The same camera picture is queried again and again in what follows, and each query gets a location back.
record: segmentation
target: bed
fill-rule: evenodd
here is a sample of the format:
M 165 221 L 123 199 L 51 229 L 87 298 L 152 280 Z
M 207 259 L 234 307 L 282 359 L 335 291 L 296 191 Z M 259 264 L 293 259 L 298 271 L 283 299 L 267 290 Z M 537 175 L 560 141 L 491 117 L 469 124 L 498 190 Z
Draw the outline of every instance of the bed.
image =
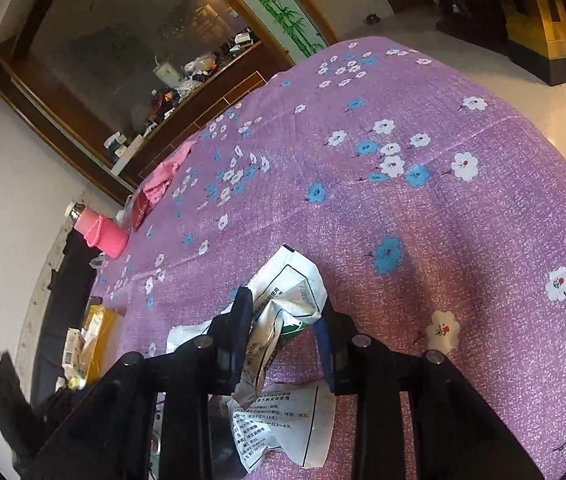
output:
M 387 38 L 335 44 L 211 121 L 92 293 L 119 352 L 225 308 L 282 245 L 390 348 L 444 351 L 545 478 L 566 472 L 566 161 L 506 102 Z M 320 377 L 311 331 L 270 381 Z M 354 399 L 323 468 L 270 453 L 254 478 L 349 478 Z

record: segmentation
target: tiled floor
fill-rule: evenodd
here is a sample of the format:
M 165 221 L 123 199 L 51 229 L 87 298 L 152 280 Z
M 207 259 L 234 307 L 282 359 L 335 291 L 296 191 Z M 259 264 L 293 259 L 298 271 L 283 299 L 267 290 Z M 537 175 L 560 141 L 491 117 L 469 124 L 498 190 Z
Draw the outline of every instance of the tiled floor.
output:
M 508 57 L 437 31 L 437 20 L 432 10 L 419 9 L 365 25 L 349 38 L 386 36 L 457 69 L 520 110 L 566 158 L 566 84 L 547 86 Z

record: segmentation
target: wooden furniture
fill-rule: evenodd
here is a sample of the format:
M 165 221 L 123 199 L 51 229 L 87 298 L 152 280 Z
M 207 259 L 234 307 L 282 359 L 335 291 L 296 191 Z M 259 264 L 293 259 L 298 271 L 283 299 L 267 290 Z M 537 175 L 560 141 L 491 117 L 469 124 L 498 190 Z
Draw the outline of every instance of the wooden furniture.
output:
M 183 140 L 240 101 L 276 72 L 287 69 L 258 42 L 198 87 L 148 136 L 143 147 L 125 166 L 121 176 L 135 186 Z

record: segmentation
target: small bottle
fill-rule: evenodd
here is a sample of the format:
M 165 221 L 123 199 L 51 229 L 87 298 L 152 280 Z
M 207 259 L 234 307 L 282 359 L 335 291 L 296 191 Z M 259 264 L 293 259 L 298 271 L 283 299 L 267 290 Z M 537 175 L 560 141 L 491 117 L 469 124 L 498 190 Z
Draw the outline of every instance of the small bottle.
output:
M 125 250 L 128 234 L 110 218 L 76 202 L 68 205 L 66 216 L 84 236 L 88 247 L 96 246 L 111 258 L 118 258 Z

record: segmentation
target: pink towel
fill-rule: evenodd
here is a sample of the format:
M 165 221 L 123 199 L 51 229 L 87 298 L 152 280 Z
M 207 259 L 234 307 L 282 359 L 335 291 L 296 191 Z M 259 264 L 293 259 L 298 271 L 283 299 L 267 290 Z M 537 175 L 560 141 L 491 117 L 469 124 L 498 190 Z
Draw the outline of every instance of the pink towel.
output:
M 183 142 L 171 157 L 166 158 L 154 169 L 150 179 L 143 184 L 143 193 L 145 193 L 145 196 L 153 206 L 163 198 L 170 184 L 172 184 L 176 170 L 182 165 L 185 157 L 188 156 L 189 150 L 196 143 L 196 140 L 186 140 Z

